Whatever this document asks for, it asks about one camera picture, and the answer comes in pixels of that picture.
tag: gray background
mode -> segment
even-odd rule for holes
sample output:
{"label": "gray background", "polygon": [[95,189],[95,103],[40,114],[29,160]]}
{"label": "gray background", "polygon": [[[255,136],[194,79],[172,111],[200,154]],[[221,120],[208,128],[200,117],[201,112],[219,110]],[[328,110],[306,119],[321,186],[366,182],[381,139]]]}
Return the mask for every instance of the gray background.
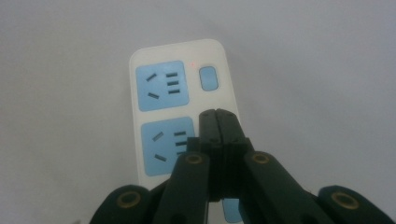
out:
{"label": "gray background", "polygon": [[201,38],[256,149],[395,219],[395,37],[394,1],[2,0],[0,222],[86,224],[134,183],[129,59]]}

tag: black mechanical arm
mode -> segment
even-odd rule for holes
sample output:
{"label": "black mechanical arm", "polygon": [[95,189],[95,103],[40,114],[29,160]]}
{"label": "black mechanical arm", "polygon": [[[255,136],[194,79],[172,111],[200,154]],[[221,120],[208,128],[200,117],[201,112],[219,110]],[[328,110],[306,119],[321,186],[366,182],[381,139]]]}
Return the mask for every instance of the black mechanical arm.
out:
{"label": "black mechanical arm", "polygon": [[203,112],[199,130],[167,181],[114,190],[91,224],[205,224],[208,203],[223,198],[239,199],[246,224],[394,224],[351,189],[331,186],[318,197],[303,190],[276,158],[254,150],[229,111]]}

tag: extension socket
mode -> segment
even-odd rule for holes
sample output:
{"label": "extension socket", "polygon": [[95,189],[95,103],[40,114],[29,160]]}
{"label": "extension socket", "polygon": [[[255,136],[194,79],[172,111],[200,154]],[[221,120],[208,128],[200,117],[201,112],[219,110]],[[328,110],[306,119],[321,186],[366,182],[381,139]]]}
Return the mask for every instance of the extension socket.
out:
{"label": "extension socket", "polygon": [[[222,108],[238,116],[222,45],[204,39],[137,51],[130,61],[138,185],[153,189],[169,178],[199,114]],[[209,223],[242,219],[238,200],[209,205]]]}

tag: white power strip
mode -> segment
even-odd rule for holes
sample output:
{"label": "white power strip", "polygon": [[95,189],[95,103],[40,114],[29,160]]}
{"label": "white power strip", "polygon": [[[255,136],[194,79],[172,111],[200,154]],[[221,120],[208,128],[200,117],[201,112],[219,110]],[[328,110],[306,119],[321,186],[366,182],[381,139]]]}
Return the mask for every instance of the white power strip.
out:
{"label": "white power strip", "polygon": [[[204,39],[137,51],[130,61],[138,185],[153,189],[172,173],[199,114],[222,108],[238,116],[223,46]],[[238,201],[209,205],[209,223],[241,221]]]}

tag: brass screw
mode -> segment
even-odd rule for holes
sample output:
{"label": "brass screw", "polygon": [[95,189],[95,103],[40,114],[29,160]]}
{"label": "brass screw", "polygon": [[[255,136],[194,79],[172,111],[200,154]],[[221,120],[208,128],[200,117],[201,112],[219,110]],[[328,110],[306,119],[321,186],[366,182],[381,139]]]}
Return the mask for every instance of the brass screw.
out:
{"label": "brass screw", "polygon": [[265,164],[268,163],[268,161],[270,161],[270,159],[261,153],[256,153],[252,156],[252,158],[255,162],[259,163],[259,164]]}
{"label": "brass screw", "polygon": [[140,194],[136,191],[127,191],[119,196],[117,199],[117,205],[120,208],[134,207],[140,203]]}
{"label": "brass screw", "polygon": [[341,191],[334,192],[332,194],[332,200],[346,209],[353,210],[359,208],[359,202],[355,198]]}
{"label": "brass screw", "polygon": [[186,157],[186,162],[190,163],[190,164],[199,164],[201,163],[202,157],[199,155],[189,155]]}

